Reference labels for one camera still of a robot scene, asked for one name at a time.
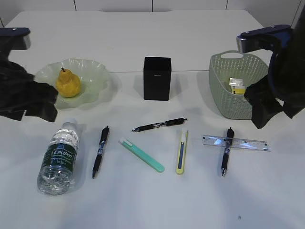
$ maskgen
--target bottle cap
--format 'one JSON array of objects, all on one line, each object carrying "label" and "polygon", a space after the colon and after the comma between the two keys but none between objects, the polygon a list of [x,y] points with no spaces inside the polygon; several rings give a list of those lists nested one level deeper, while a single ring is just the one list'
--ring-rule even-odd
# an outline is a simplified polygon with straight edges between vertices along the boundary
[{"label": "bottle cap", "polygon": [[77,126],[77,121],[76,121],[76,119],[75,119],[75,118],[71,118],[71,117],[65,118],[65,119],[63,120],[63,123],[73,123],[74,125]]}]

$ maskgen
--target plastic basket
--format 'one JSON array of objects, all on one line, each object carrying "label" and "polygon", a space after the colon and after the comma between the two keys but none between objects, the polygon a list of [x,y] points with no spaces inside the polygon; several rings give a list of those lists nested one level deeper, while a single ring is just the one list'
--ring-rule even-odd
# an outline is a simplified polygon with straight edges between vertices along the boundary
[{"label": "plastic basket", "polygon": [[223,58],[227,51],[213,55],[210,61],[210,88],[220,113],[230,119],[251,119],[252,107],[244,95],[233,94],[229,78],[243,79],[244,86],[256,83],[268,73],[268,66],[259,57],[243,54],[241,58]]}]

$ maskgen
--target black pen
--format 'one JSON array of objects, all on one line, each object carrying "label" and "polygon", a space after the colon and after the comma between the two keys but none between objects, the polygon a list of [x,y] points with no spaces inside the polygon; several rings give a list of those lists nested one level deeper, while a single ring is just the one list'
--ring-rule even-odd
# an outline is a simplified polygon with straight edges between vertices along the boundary
[{"label": "black pen", "polygon": [[102,130],[102,135],[101,135],[101,139],[100,139],[100,147],[99,147],[99,150],[98,150],[96,158],[95,158],[93,171],[92,171],[92,178],[95,178],[96,173],[99,171],[100,164],[101,164],[103,154],[104,154],[104,146],[106,144],[108,133],[109,133],[109,128],[107,126],[106,128],[104,128]]},{"label": "black pen", "polygon": [[234,131],[232,128],[228,129],[227,132],[227,139],[225,140],[225,149],[224,149],[224,156],[223,156],[223,163],[221,165],[221,175],[224,177],[227,169],[228,169],[228,161],[229,161],[229,154],[230,154],[230,147],[233,143],[234,138]]},{"label": "black pen", "polygon": [[137,128],[134,128],[132,131],[139,132],[139,131],[143,131],[143,130],[151,130],[151,129],[159,128],[162,126],[180,125],[180,124],[183,124],[185,120],[186,120],[186,118],[177,118],[177,119],[165,121],[162,123],[155,123],[155,124],[139,126]]}]

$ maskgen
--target black box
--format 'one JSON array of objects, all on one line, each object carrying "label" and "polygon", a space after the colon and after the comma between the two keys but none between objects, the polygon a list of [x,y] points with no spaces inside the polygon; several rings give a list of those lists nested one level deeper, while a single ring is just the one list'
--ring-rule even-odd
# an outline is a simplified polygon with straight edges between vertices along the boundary
[{"label": "black box", "polygon": [[145,100],[169,100],[172,64],[166,57],[145,57],[143,94]]}]

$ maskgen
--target table surface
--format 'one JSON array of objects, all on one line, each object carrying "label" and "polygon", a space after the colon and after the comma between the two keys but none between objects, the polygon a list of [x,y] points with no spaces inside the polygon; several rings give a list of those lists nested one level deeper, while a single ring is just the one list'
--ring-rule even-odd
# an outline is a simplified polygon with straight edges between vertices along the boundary
[{"label": "table surface", "polygon": [[[171,57],[173,71],[208,70],[210,57],[237,50],[236,36],[262,26],[244,10],[108,13],[22,12],[7,27],[29,27],[32,46],[10,58],[31,73],[67,58],[110,72],[142,72],[146,56]],[[270,52],[255,52],[269,62]]]}]

